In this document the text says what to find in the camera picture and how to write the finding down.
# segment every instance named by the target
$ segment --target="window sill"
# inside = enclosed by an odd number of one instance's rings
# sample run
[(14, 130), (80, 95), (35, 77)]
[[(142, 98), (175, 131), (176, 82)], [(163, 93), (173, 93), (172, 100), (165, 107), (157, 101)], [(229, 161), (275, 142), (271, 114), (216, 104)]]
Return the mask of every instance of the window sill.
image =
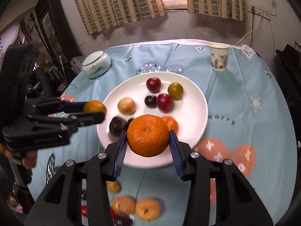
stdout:
[(168, 9), (188, 9), (187, 0), (164, 1), (165, 8)]

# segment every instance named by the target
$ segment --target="paper cup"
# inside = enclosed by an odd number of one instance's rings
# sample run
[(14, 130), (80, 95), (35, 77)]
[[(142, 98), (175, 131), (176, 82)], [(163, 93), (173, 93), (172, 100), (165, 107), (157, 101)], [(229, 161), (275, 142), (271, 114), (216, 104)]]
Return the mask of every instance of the paper cup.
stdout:
[(227, 67), (229, 45), (224, 43), (212, 42), (208, 44), (211, 66), (213, 70), (224, 71)]

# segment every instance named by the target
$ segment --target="power outlet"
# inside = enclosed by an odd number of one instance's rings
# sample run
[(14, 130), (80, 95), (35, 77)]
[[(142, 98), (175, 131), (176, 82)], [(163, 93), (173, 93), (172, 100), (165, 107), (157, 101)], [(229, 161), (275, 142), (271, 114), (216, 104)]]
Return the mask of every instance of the power outlet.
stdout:
[(271, 20), (271, 12), (266, 10), (266, 9), (262, 9), (262, 8), (258, 8), (256, 6), (253, 5), (249, 5), (249, 12), (252, 13), (252, 7), (254, 7), (255, 10), (255, 14), (258, 16), (261, 16), (267, 20)]

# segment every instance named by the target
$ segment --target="picture frame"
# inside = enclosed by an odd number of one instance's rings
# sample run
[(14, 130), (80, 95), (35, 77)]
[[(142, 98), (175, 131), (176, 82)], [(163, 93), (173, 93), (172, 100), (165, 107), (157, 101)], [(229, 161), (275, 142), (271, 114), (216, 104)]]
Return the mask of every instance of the picture frame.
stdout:
[(61, 56), (66, 80), (70, 84), (76, 77), (71, 69), (71, 59), (81, 56), (81, 53), (67, 23), (61, 0), (39, 0), (35, 12), (52, 62), (63, 73)]

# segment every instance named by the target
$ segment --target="white cable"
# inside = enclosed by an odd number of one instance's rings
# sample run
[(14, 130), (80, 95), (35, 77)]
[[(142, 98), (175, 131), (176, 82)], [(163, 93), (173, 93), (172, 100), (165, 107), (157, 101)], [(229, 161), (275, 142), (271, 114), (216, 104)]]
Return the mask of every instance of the white cable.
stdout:
[(257, 27), (254, 30), (251, 30), (248, 33), (246, 33), (245, 36), (238, 43), (240, 43), (248, 34), (250, 34), (252, 31), (255, 31), (258, 28), (258, 26), (261, 22), (261, 19), (262, 19), (262, 17), (260, 17), (260, 20), (259, 20), (259, 23), (258, 23)]

